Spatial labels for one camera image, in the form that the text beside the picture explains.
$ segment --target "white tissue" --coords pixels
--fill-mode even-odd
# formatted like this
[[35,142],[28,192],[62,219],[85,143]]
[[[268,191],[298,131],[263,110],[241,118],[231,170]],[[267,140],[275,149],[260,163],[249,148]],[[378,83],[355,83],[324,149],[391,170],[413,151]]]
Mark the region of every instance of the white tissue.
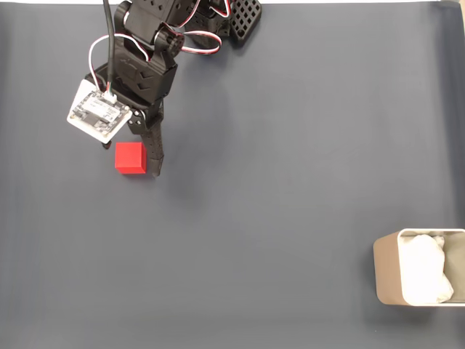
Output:
[[400,237],[400,270],[404,299],[412,304],[449,300],[453,288],[444,275],[444,238],[427,234]]

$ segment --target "dark gray mat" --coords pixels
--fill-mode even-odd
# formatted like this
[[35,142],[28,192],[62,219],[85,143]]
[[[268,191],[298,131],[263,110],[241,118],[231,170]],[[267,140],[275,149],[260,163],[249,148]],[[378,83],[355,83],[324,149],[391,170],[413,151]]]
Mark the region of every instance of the dark gray mat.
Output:
[[465,346],[463,311],[379,303],[371,250],[465,226],[457,4],[264,6],[178,58],[156,181],[65,121],[104,33],[0,5],[2,349]]

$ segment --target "red cube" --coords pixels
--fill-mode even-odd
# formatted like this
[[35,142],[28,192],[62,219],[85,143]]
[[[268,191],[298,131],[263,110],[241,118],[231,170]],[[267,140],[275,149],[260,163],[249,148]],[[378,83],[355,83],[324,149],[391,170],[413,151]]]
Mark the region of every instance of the red cube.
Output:
[[147,150],[144,143],[116,143],[115,168],[123,175],[147,172]]

